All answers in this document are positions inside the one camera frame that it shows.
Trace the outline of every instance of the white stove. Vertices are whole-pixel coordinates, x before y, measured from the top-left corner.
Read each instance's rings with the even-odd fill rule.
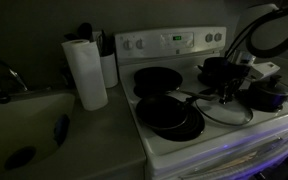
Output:
[[[283,142],[287,150],[267,160],[271,163],[266,166],[276,163],[288,154],[288,101],[278,112],[252,109],[253,118],[242,126],[224,125],[204,116],[203,133],[193,140],[183,142],[158,136],[137,117],[135,109],[141,98],[133,92],[133,78],[138,70],[146,67],[166,67],[183,77],[181,90],[198,93],[208,89],[208,86],[197,79],[201,73],[198,65],[203,65],[204,60],[209,57],[220,56],[219,51],[225,46],[225,35],[224,27],[155,29],[115,35],[121,83],[148,158],[146,179],[213,179],[219,175],[238,177],[239,175],[231,173],[227,168],[220,168],[220,174],[212,169],[249,153],[255,153],[252,161],[256,158],[262,159],[261,153],[267,152],[260,149],[277,151],[278,148],[272,148],[277,142]],[[245,82],[241,89],[247,89],[248,85],[249,83]],[[189,97],[178,91],[168,95],[183,102]],[[212,108],[209,107],[209,102],[203,101],[199,101],[198,106]],[[238,112],[230,113],[230,110],[218,113],[228,121],[234,121],[234,118],[237,118],[234,116],[239,115]],[[258,167],[245,169],[241,177],[250,176],[265,168]]]

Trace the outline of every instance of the paper towel roll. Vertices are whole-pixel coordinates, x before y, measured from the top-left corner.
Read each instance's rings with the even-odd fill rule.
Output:
[[[96,42],[62,43],[83,107],[92,111],[108,103]]]
[[[118,83],[114,53],[101,57],[101,66],[106,88],[114,87]]]

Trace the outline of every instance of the kitchen counter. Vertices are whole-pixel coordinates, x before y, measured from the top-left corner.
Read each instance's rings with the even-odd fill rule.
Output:
[[[143,179],[146,157],[122,86],[107,94],[109,103],[96,111],[85,111],[76,99],[63,145],[0,179]]]

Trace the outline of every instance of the wall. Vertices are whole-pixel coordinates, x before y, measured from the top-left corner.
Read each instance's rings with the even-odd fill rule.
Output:
[[[30,85],[62,83],[64,34],[83,22],[114,32],[217,25],[233,39],[243,9],[268,0],[0,0],[0,58]],[[0,66],[0,73],[5,72]]]

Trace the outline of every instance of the oven door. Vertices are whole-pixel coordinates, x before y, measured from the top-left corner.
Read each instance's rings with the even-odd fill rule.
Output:
[[[225,153],[226,163],[213,164],[207,169],[191,170],[175,175],[169,179],[181,180],[214,180],[214,179],[248,179],[248,177],[257,174],[268,167],[278,165],[288,156],[288,132],[283,135],[270,139],[260,146],[246,148],[242,152]]]

